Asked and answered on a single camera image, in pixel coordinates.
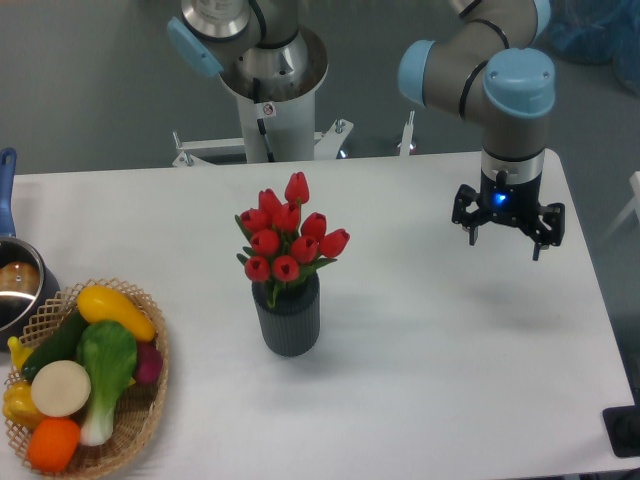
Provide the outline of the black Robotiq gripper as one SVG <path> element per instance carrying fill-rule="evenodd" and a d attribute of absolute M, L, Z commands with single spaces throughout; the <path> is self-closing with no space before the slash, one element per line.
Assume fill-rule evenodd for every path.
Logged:
<path fill-rule="evenodd" d="M 461 185 L 452 210 L 452 222 L 467 232 L 470 246 L 477 242 L 479 227 L 488 222 L 534 234 L 533 261 L 539 260 L 542 250 L 561 245 L 565 205 L 539 203 L 544 158 L 544 152 L 520 161 L 481 154 L 480 193 Z"/>

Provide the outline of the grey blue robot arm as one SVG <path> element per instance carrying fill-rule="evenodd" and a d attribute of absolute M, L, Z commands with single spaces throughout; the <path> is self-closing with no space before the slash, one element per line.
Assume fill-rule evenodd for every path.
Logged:
<path fill-rule="evenodd" d="M 481 181 L 462 186 L 452 220 L 470 237 L 486 223 L 529 237 L 536 250 L 564 236 L 564 207 L 539 191 L 555 102 L 555 69 L 532 48 L 550 18 L 546 1 L 457 1 L 450 41 L 420 40 L 403 54 L 397 84 L 408 100 L 482 128 Z M 315 93 L 328 70 L 319 37 L 294 1 L 185 1 L 171 44 L 200 75 L 235 96 L 251 163 L 313 160 Z"/>

